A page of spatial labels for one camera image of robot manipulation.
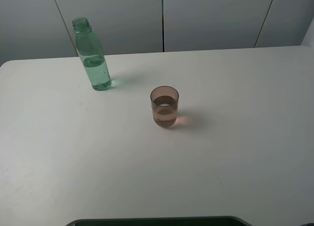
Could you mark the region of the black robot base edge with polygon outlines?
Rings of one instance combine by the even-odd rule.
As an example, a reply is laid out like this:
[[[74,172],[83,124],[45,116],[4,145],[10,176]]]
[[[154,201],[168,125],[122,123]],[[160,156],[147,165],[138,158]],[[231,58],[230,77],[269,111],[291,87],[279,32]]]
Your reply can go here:
[[[234,216],[168,217],[131,219],[81,219],[68,226],[250,226]]]

